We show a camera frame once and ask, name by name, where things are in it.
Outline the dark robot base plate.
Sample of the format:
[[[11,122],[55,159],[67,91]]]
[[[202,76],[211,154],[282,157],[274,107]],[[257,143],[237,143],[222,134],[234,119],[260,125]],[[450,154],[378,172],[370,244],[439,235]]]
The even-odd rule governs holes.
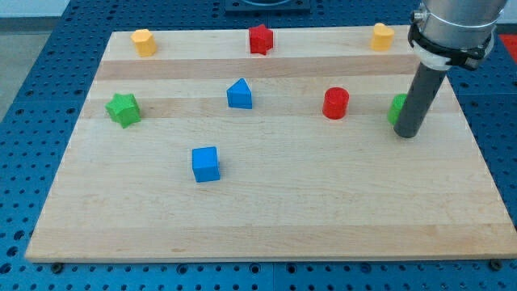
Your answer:
[[[226,11],[309,11],[310,0],[224,0]]]

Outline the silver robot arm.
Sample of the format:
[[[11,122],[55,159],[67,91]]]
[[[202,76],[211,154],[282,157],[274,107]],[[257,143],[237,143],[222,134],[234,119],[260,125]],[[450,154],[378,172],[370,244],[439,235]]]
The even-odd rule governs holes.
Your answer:
[[[433,70],[476,70],[494,47],[506,0],[422,0],[411,13],[408,42]]]

